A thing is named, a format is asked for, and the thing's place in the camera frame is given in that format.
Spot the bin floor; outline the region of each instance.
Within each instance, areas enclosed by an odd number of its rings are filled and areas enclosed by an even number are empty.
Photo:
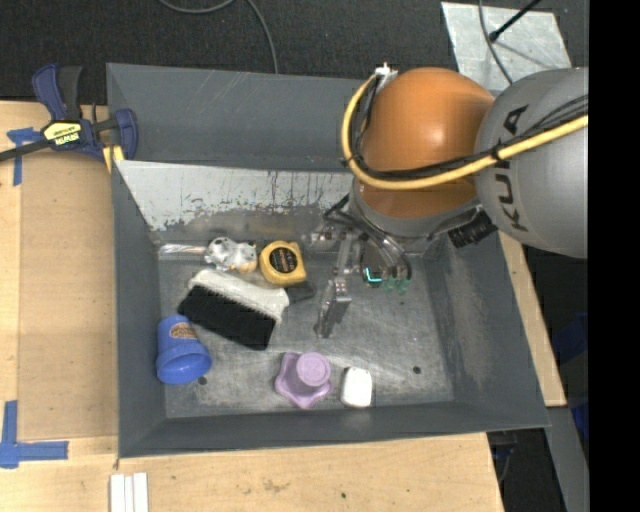
[[[321,339],[313,326],[336,254],[305,256],[307,275],[317,287],[316,296],[291,304],[285,310],[283,322],[276,328],[266,350],[254,351],[194,326],[200,341],[209,348],[213,366],[199,382],[166,386],[168,417],[296,409],[274,389],[282,356],[289,351],[314,350],[331,363],[333,392],[319,401],[315,409],[344,408],[339,400],[340,387],[343,373],[350,366],[371,372],[376,406],[453,400],[453,387],[420,257],[412,258],[414,277],[404,296],[395,291],[367,288],[359,276],[348,278],[353,301],[331,337]],[[159,267],[164,317],[175,314],[187,294],[188,280],[204,267],[200,258],[192,255],[163,255]],[[251,276],[263,279],[259,270]]]

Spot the blue cup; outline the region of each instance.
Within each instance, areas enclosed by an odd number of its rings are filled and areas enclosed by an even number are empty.
[[[186,316],[172,315],[158,324],[156,375],[165,384],[185,384],[209,371],[213,360]]]

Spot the tape measure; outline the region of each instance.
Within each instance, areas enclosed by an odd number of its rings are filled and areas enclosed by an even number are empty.
[[[290,286],[307,278],[300,247],[295,242],[272,242],[262,249],[259,260],[262,275],[270,283]]]

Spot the black brush bristles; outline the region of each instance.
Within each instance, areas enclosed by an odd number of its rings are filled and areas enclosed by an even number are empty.
[[[245,304],[195,285],[178,307],[193,323],[254,350],[269,345],[276,320]]]

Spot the yellow cable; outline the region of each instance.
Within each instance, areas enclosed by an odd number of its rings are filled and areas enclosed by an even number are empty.
[[[342,152],[344,153],[344,157],[349,164],[349,168],[360,181],[366,183],[367,185],[371,185],[372,187],[383,190],[417,190],[433,187],[435,185],[441,185],[442,183],[447,183],[449,181],[468,176],[470,174],[481,171],[482,169],[486,169],[487,167],[498,162],[498,159],[494,158],[493,156],[485,156],[483,158],[480,158],[479,160],[476,160],[475,162],[471,162],[469,164],[463,165],[462,167],[452,169],[451,171],[447,171],[442,174],[438,174],[437,176],[416,178],[408,181],[390,181],[369,176],[360,168],[358,163],[353,158],[353,153],[351,152],[351,148],[349,147],[349,131],[351,118],[356,109],[356,106],[364,95],[367,87],[374,79],[375,75],[371,76],[364,84],[360,86],[360,88],[356,91],[356,93],[351,98],[351,101],[347,105],[344,118],[342,119]],[[546,144],[548,142],[551,142],[552,140],[564,137],[565,135],[569,135],[570,133],[581,130],[588,125],[589,116],[584,115],[582,117],[579,117],[578,119],[564,123],[557,128],[553,128],[538,135],[534,135],[533,137],[529,137],[528,139],[525,139],[521,142],[517,142],[515,144],[507,146],[498,151],[497,156],[499,159],[503,160],[512,158],[519,153],[529,151],[533,148],[541,146],[542,144]]]

